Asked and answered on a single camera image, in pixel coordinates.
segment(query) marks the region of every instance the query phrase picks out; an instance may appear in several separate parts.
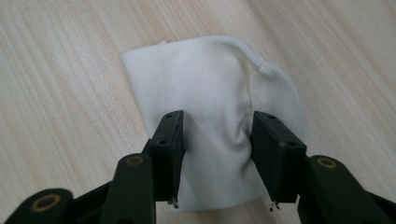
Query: table surface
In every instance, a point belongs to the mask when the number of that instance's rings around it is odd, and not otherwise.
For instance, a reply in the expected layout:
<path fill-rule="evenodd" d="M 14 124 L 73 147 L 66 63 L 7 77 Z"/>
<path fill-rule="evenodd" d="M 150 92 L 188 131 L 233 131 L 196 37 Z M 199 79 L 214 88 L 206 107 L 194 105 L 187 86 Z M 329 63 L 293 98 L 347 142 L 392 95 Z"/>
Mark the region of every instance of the table surface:
<path fill-rule="evenodd" d="M 0 2 L 0 223 L 47 188 L 75 197 L 114 174 L 149 138 L 120 53 L 162 40 L 230 35 L 295 82 L 309 155 L 340 160 L 396 202 L 395 1 Z M 263 197 L 158 223 L 300 223 L 296 204 Z"/>

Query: robotic arm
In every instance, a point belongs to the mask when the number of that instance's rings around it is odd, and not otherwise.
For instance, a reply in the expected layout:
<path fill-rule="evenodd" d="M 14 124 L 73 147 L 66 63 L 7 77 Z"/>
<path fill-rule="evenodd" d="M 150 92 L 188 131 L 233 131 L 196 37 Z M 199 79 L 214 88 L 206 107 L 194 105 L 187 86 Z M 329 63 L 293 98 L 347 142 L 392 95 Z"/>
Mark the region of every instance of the robotic arm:
<path fill-rule="evenodd" d="M 367 192 L 343 163 L 306 156 L 306 145 L 276 117 L 256 111 L 251 158 L 277 207 L 296 203 L 303 224 L 396 223 L 396 204 Z M 111 182 L 76 199 L 45 189 L 26 199 L 6 224 L 153 224 L 155 202 L 177 207 L 183 111 L 163 116 L 142 153 L 122 158 Z"/>

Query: screw hole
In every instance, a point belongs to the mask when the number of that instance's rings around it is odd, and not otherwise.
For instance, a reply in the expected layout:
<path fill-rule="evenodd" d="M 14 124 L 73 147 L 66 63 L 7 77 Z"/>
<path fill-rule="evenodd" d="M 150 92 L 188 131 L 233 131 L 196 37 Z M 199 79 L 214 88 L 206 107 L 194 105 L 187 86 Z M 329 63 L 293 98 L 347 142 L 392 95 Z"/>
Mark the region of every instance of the screw hole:
<path fill-rule="evenodd" d="M 35 200 L 31 209 L 37 213 L 44 212 L 54 207 L 60 200 L 61 196 L 59 194 L 49 194 Z"/>
<path fill-rule="evenodd" d="M 295 142 L 288 142 L 288 145 L 291 146 L 291 147 L 297 146 L 297 144 Z"/>
<path fill-rule="evenodd" d="M 161 145 L 165 145 L 165 144 L 168 143 L 168 141 L 166 141 L 166 140 L 159 140 L 159 141 L 157 141 L 157 143 L 159 143 L 159 144 L 161 144 Z"/>

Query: wood grain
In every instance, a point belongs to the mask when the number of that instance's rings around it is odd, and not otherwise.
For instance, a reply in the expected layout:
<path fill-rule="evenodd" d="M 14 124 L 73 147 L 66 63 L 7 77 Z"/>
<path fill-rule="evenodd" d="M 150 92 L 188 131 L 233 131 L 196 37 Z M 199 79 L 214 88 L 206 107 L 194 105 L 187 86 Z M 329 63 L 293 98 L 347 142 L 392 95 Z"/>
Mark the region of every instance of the wood grain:
<path fill-rule="evenodd" d="M 120 53 L 162 40 L 230 35 L 295 81 L 309 154 L 342 161 L 396 202 L 394 1 L 0 1 L 0 223 L 47 188 L 106 183 L 145 133 Z M 158 223 L 299 223 L 268 197 Z"/>

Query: white cloth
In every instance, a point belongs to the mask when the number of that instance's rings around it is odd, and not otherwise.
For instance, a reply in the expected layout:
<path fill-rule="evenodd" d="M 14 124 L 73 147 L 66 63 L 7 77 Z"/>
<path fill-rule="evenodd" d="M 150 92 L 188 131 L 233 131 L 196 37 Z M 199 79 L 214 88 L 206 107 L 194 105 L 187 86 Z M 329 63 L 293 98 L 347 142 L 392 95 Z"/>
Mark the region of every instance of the white cloth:
<path fill-rule="evenodd" d="M 297 136 L 304 112 L 290 78 L 238 39 L 206 36 L 120 56 L 149 136 L 168 112 L 184 110 L 179 211 L 218 209 L 266 193 L 250 159 L 254 110 Z"/>

